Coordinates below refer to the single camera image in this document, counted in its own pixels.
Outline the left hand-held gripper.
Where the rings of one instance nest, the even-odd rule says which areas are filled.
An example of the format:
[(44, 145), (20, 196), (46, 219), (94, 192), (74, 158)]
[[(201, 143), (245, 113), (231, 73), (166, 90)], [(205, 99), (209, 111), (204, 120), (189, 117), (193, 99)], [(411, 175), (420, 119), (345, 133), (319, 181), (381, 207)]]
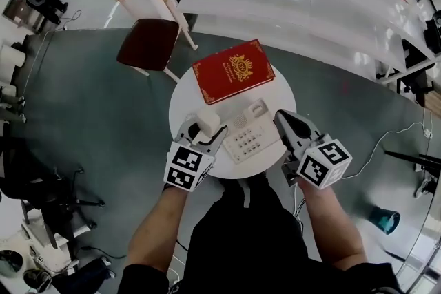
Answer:
[[(181, 124), (175, 141), (193, 141), (198, 134), (198, 120), (190, 114)], [(215, 155), (228, 134), (228, 127), (222, 126), (208, 142), (201, 143), (201, 151), (172, 142), (167, 153), (164, 182), (185, 191), (194, 191), (215, 162)]]

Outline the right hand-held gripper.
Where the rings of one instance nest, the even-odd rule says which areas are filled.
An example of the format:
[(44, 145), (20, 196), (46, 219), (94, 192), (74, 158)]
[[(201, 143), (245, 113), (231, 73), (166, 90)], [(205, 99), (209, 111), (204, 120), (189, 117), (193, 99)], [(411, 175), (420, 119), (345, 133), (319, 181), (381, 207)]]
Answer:
[(274, 124), (288, 151), (294, 150), (291, 139), (312, 140), (306, 147), (291, 152), (282, 164), (290, 186), (296, 183), (295, 178), (303, 178), (315, 188), (324, 189), (343, 177), (352, 156), (338, 139), (320, 135), (309, 119), (287, 110), (275, 113)]

